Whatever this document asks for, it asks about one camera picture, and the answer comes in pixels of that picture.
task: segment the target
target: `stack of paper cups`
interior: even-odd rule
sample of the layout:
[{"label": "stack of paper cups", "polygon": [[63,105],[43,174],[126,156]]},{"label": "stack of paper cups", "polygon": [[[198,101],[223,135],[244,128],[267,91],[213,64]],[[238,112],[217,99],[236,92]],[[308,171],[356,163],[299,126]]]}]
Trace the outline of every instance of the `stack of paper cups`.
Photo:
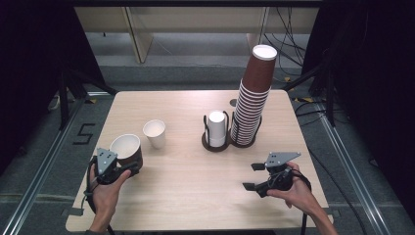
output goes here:
[{"label": "stack of paper cups", "polygon": [[277,51],[270,46],[257,45],[253,48],[239,87],[231,128],[231,138],[238,145],[250,145],[254,141],[271,89],[276,57]]}]

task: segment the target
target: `wrist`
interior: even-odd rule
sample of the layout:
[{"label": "wrist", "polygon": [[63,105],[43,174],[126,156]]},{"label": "wrist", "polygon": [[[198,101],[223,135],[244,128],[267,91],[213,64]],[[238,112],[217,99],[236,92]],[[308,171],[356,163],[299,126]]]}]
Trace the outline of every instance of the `wrist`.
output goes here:
[{"label": "wrist", "polygon": [[96,233],[105,233],[113,215],[108,212],[97,212],[89,230]]}]

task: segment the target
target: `hand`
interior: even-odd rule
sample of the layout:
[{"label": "hand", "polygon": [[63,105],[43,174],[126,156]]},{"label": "hand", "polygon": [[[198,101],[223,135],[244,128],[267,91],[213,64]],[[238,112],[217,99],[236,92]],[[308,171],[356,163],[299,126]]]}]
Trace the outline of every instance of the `hand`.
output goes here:
[{"label": "hand", "polygon": [[[300,172],[297,164],[288,162],[287,165],[293,170]],[[308,214],[321,234],[338,234],[326,212],[321,208],[314,195],[300,178],[293,178],[293,186],[288,191],[270,189],[266,193],[268,196],[284,199],[289,208],[294,205]]]},{"label": "hand", "polygon": [[[300,172],[300,168],[297,164],[287,162],[287,165],[294,171]],[[267,191],[267,195],[275,198],[284,199],[289,208],[294,205],[296,208],[302,210],[306,214],[313,211],[315,206],[318,206],[317,200],[308,189],[307,185],[298,177],[293,178],[293,186],[288,191],[280,191],[277,189],[270,189]]]},{"label": "hand", "polygon": [[[118,194],[122,184],[131,174],[130,170],[126,170],[122,175],[112,184],[101,185],[95,182],[95,185],[91,185],[92,188],[95,187],[92,192],[92,198],[94,200],[94,205],[96,208],[96,213],[94,221],[89,228],[93,232],[106,232],[107,227],[113,218],[115,213],[115,206],[118,202]],[[89,181],[92,182],[95,178],[95,165],[93,164],[90,171]]]}]

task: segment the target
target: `white paper cup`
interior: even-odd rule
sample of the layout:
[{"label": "white paper cup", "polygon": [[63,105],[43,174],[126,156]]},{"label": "white paper cup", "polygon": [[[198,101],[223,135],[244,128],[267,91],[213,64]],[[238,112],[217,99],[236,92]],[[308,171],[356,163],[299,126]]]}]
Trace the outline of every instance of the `white paper cup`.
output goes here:
[{"label": "white paper cup", "polygon": [[143,132],[149,139],[152,146],[161,149],[165,145],[165,124],[162,120],[153,119],[143,127]]},{"label": "white paper cup", "polygon": [[207,127],[210,139],[222,139],[226,135],[225,114],[222,111],[212,111],[208,115]]}]

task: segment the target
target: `brown cup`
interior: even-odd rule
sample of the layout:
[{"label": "brown cup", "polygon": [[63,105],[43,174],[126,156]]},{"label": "brown cup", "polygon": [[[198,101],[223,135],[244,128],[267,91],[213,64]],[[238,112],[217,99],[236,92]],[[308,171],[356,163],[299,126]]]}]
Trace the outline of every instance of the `brown cup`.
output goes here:
[{"label": "brown cup", "polygon": [[245,70],[242,83],[252,92],[269,90],[274,74],[277,51],[268,45],[256,45]]},{"label": "brown cup", "polygon": [[140,138],[134,134],[123,134],[113,141],[110,151],[117,153],[117,161],[120,165],[137,162],[138,168],[143,166],[143,154],[141,152]]}]

